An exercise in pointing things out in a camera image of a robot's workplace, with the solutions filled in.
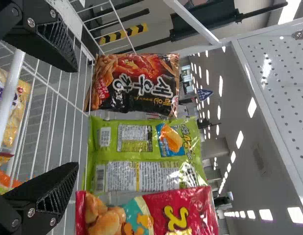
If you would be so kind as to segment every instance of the green snack bag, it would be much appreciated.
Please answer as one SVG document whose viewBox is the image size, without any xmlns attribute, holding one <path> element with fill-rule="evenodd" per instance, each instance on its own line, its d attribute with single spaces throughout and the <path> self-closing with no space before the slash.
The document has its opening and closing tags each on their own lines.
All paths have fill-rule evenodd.
<svg viewBox="0 0 303 235">
<path fill-rule="evenodd" d="M 164 191 L 207 185 L 194 118 L 109 120 L 90 117 L 86 189 Z"/>
</svg>

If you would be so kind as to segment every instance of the black snack bag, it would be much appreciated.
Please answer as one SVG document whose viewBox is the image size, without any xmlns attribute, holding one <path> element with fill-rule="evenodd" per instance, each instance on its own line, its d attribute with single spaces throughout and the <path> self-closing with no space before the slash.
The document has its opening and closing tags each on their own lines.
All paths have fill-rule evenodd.
<svg viewBox="0 0 303 235">
<path fill-rule="evenodd" d="M 103 55 L 96 57 L 84 107 L 176 117 L 178 93 L 178 54 Z"/>
</svg>

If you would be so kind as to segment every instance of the white pegboard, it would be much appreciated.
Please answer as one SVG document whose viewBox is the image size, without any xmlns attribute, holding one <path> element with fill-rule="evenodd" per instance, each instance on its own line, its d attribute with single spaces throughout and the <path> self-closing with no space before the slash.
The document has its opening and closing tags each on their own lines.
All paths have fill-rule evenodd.
<svg viewBox="0 0 303 235">
<path fill-rule="evenodd" d="M 291 36 L 302 28 L 303 22 L 238 43 L 303 184 L 303 40 Z"/>
</svg>

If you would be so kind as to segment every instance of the screw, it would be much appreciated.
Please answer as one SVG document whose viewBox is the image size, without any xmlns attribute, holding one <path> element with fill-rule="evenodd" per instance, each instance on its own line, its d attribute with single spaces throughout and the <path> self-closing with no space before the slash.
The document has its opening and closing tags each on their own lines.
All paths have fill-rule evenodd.
<svg viewBox="0 0 303 235">
<path fill-rule="evenodd" d="M 53 226 L 53 225 L 55 225 L 55 218 L 52 218 L 50 221 L 50 226 Z"/>
<path fill-rule="evenodd" d="M 18 224 L 19 224 L 19 220 L 18 219 L 13 220 L 13 222 L 12 222 L 12 228 L 15 228 Z"/>
<path fill-rule="evenodd" d="M 13 16 L 19 16 L 19 12 L 16 8 L 12 8 L 12 15 Z"/>
<path fill-rule="evenodd" d="M 34 214 L 35 214 L 35 208 L 31 208 L 31 209 L 29 209 L 29 211 L 27 213 L 27 217 L 31 218 L 34 216 Z"/>
<path fill-rule="evenodd" d="M 53 17 L 53 18 L 56 17 L 55 11 L 54 11 L 53 9 L 50 11 L 50 15 L 51 15 L 51 17 Z"/>
<path fill-rule="evenodd" d="M 31 27 L 31 28 L 35 27 L 35 22 L 32 18 L 28 18 L 27 23 L 28 23 L 29 27 Z"/>
</svg>

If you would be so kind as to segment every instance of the yellow and black striped tape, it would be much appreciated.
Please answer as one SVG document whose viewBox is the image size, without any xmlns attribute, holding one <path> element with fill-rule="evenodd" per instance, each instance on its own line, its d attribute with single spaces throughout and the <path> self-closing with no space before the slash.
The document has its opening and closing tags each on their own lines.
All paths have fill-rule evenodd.
<svg viewBox="0 0 303 235">
<path fill-rule="evenodd" d="M 148 27 L 147 27 L 146 23 L 143 23 L 143 24 L 141 23 L 141 24 L 138 24 L 136 26 L 127 28 L 127 29 L 125 29 L 125 31 L 126 31 L 126 33 L 129 37 L 132 37 L 132 36 L 135 36 L 137 34 L 147 32 Z M 110 42 L 113 42 L 113 41 L 116 41 L 116 40 L 119 40 L 119 39 L 122 39 L 122 38 L 125 38 L 125 37 L 126 37 L 126 34 L 125 34 L 124 30 L 120 30 L 120 31 L 115 32 L 115 33 L 110 33 L 109 35 L 106 35 L 106 36 L 103 36 L 103 37 L 100 38 L 99 45 L 104 45 L 106 43 L 110 43 Z"/>
</svg>

